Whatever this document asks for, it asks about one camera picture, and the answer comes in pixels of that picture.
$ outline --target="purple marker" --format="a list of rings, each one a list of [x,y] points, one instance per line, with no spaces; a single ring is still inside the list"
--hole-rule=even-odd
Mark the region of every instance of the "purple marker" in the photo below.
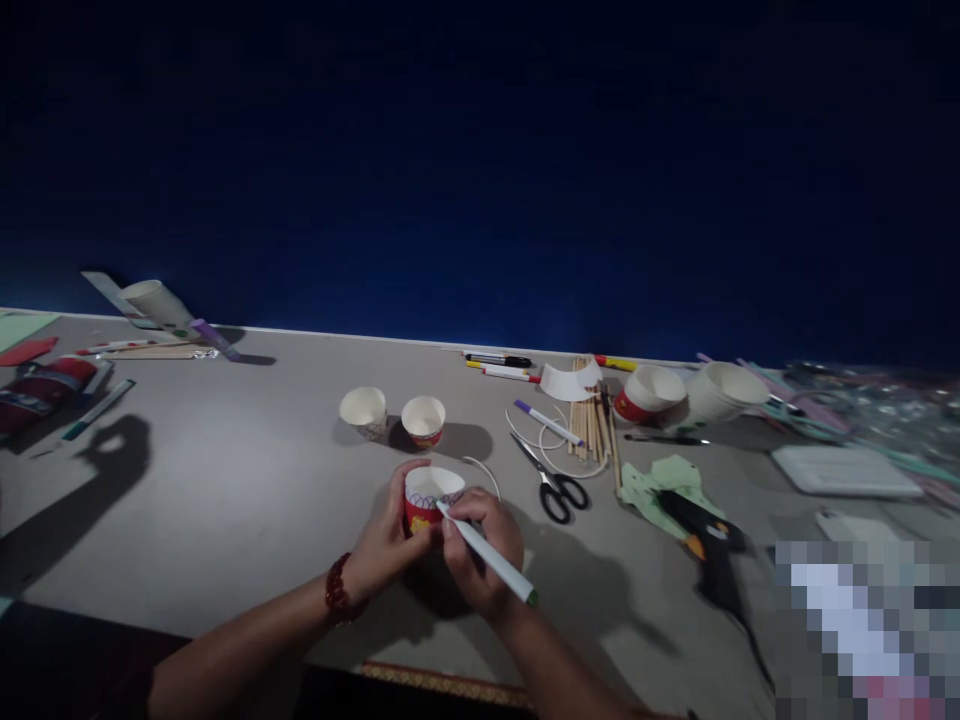
[[[190,327],[203,336],[203,339],[222,352],[230,362],[240,362],[243,355],[237,352],[237,349],[227,342],[227,339],[214,330],[206,320],[200,318],[190,323]]]
[[[548,428],[553,430],[557,435],[562,437],[564,440],[569,440],[577,447],[583,446],[583,440],[578,438],[576,435],[574,435],[572,432],[567,430],[562,425],[558,425],[557,423],[555,423],[553,420],[548,418],[543,413],[537,412],[532,407],[527,405],[523,400],[514,400],[513,404],[516,405],[521,410],[523,410],[527,415],[532,417],[534,420],[537,420],[543,423],[544,425],[546,425]]]

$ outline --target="dark blue wall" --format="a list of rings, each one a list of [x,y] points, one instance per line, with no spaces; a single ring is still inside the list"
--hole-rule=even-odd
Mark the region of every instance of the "dark blue wall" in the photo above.
[[[22,5],[0,304],[109,312],[101,267],[224,323],[957,364],[936,5]]]

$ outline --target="glue gun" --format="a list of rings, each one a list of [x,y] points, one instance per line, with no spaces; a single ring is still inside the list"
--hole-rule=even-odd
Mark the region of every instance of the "glue gun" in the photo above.
[[[695,535],[703,547],[700,584],[697,589],[709,602],[737,619],[743,618],[743,602],[737,590],[730,553],[746,550],[746,541],[738,527],[672,490],[657,493],[661,509],[683,529]]]

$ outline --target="right hand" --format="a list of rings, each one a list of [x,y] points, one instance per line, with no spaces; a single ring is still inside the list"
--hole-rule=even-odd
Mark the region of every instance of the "right hand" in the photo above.
[[[497,498],[480,488],[470,488],[450,508],[450,517],[475,520],[497,552],[517,570],[523,570],[523,536],[510,511]],[[450,574],[470,607],[489,623],[505,618],[514,605],[522,605],[500,576],[470,554],[466,541],[450,520],[443,520],[443,556]]]

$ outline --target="black scissors handle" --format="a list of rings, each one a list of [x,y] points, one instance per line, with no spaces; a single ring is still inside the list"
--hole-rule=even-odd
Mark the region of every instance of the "black scissors handle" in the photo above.
[[[590,505],[590,499],[583,486],[571,477],[554,475],[553,481],[559,490],[554,490],[547,483],[540,484],[540,504],[551,520],[560,525],[566,525],[573,520],[570,506],[577,510],[586,510]]]

